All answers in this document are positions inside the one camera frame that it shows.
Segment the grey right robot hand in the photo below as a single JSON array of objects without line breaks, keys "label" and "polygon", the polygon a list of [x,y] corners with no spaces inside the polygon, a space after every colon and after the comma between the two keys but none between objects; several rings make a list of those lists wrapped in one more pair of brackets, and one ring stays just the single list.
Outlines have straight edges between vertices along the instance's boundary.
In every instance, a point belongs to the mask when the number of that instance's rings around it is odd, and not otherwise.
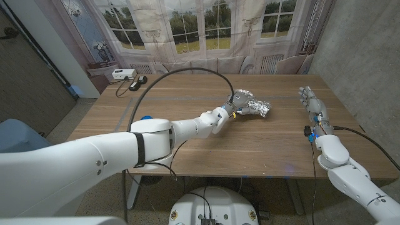
[{"label": "grey right robot hand", "polygon": [[328,111],[322,100],[317,98],[309,86],[299,88],[300,102],[309,114],[311,129],[318,138],[333,135],[334,129],[329,123]]}]

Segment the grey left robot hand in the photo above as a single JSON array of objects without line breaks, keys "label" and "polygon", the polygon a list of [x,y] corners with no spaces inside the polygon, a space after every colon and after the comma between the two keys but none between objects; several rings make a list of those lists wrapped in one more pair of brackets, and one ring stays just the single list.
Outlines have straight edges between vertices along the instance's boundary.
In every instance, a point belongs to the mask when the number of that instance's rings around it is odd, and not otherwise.
[{"label": "grey left robot hand", "polygon": [[260,112],[249,107],[249,101],[256,100],[254,96],[247,96],[241,92],[233,94],[232,102],[231,95],[227,97],[227,102],[222,105],[222,108],[231,115],[232,113],[239,113],[240,115],[254,114],[260,115]]}]

